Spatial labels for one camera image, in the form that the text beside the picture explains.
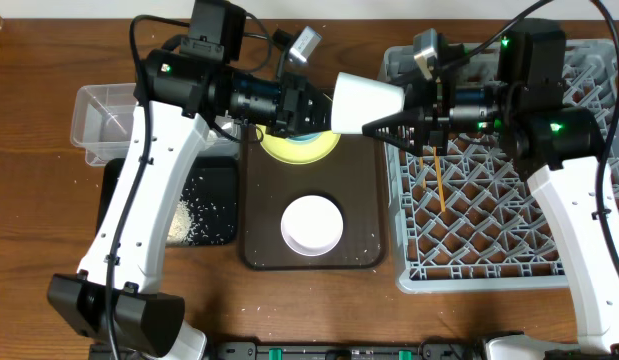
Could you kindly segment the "cream plastic cup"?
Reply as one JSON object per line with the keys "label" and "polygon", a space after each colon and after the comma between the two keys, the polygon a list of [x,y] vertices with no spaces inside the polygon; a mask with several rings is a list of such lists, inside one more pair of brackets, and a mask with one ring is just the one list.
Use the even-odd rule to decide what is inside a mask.
{"label": "cream plastic cup", "polygon": [[331,131],[362,135],[364,125],[402,111],[404,102],[401,87],[340,72],[332,99]]}

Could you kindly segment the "white pink bowl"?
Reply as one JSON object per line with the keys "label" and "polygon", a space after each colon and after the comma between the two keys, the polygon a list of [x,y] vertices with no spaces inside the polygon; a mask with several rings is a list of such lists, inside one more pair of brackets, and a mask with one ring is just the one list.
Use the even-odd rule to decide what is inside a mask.
{"label": "white pink bowl", "polygon": [[319,257],[332,251],[344,232],[344,217],[338,206],[319,195],[293,200],[283,211],[280,232],[295,253]]}

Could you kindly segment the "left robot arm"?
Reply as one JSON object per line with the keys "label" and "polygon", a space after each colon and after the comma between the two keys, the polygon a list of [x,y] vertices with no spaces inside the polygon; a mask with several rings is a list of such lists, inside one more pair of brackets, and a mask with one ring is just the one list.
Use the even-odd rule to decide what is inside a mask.
{"label": "left robot arm", "polygon": [[72,275],[52,277],[47,299],[79,335],[114,354],[200,359],[207,339],[161,291],[170,223],[190,169],[219,116],[279,137],[325,131],[330,99],[301,75],[267,81],[225,63],[155,49],[138,66],[131,143],[105,217]]}

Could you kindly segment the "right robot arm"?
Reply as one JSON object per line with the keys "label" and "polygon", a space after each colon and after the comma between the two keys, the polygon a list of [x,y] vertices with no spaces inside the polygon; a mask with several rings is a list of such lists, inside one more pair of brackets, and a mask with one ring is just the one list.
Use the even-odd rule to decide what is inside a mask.
{"label": "right robot arm", "polygon": [[567,40],[557,22],[523,19],[494,40],[495,83],[464,87],[457,74],[471,53],[434,30],[418,34],[408,54],[411,71],[392,81],[402,106],[375,116],[363,133],[415,156],[445,155],[453,134],[497,134],[548,222],[578,346],[508,335],[486,340],[484,355],[619,359],[619,211],[606,172],[609,138],[592,111],[564,101]]}

